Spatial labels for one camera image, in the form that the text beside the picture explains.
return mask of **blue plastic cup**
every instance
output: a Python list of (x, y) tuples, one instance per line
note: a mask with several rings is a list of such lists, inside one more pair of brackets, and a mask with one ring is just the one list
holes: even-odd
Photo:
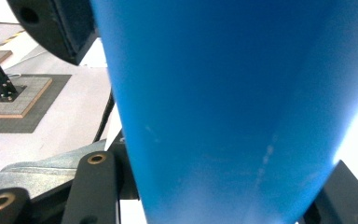
[(148, 223), (294, 223), (358, 111), (358, 1), (93, 0)]

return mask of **black cable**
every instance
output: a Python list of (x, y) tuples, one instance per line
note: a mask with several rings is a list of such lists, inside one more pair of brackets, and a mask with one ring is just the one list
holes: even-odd
[(103, 135), (103, 130), (106, 126), (107, 121), (109, 120), (109, 116), (113, 110), (114, 105), (115, 105), (115, 98), (113, 97), (112, 91), (110, 91), (109, 99), (107, 100), (106, 108), (103, 112), (103, 118), (101, 120), (100, 127), (98, 128), (98, 132), (97, 132), (97, 134), (95, 134), (95, 137), (94, 137), (94, 140), (92, 141), (92, 143), (98, 142), (101, 140), (101, 136)]

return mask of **dark gray mat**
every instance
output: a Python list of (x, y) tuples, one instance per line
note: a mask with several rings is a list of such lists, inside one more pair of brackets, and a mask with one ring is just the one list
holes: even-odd
[(33, 133), (40, 120), (60, 94), (71, 75), (22, 75), (23, 77), (51, 77), (52, 83), (23, 119), (0, 119), (0, 133)]

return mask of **blue object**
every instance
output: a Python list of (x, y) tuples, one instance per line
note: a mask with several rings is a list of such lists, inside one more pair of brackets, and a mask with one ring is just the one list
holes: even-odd
[(358, 1), (92, 4), (148, 223), (294, 223), (358, 111)]

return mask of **yellow and black striped tape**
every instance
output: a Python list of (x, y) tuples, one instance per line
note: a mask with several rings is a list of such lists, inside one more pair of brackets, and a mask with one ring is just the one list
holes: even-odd
[(7, 44), (8, 42), (12, 41), (14, 38), (16, 38), (17, 36), (21, 35), (22, 33), (24, 33), (25, 31), (19, 31), (16, 34), (14, 34), (13, 36), (11, 36), (10, 38), (8, 38), (7, 40), (5, 40), (2, 44), (0, 44), (0, 47), (4, 46), (5, 44)]

